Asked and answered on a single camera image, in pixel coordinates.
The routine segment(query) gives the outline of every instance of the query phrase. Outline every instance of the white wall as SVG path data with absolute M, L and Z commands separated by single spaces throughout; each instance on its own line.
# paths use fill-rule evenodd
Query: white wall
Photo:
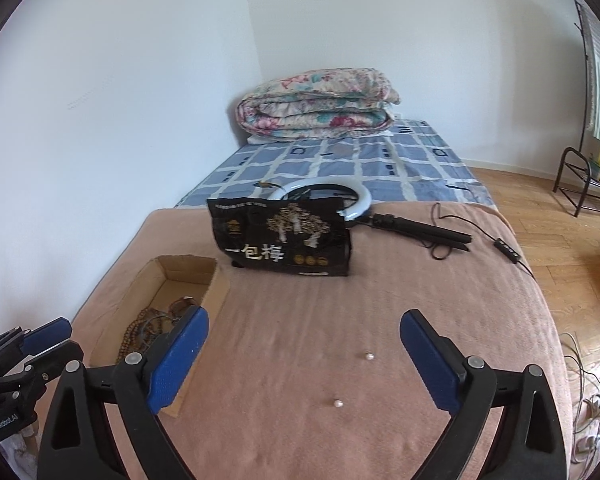
M 462 158 L 555 174 L 584 113 L 573 0 L 249 0 L 262 75 L 372 66 Z
M 236 149 L 261 81 L 246 0 L 25 0 L 0 33 L 0 332 L 71 319 Z

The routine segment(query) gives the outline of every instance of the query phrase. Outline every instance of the cardboard box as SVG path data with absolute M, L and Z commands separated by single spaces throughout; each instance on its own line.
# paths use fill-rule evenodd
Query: cardboard box
M 183 296 L 194 298 L 208 313 L 209 336 L 229 291 L 229 281 L 213 258 L 184 254 L 158 256 L 149 261 L 134 278 L 106 329 L 96 343 L 89 365 L 109 366 L 116 363 L 127 327 L 138 313 L 152 307 L 166 312 Z M 194 375 L 200 355 L 193 363 L 175 400 L 161 412 L 178 416 L 182 401 Z

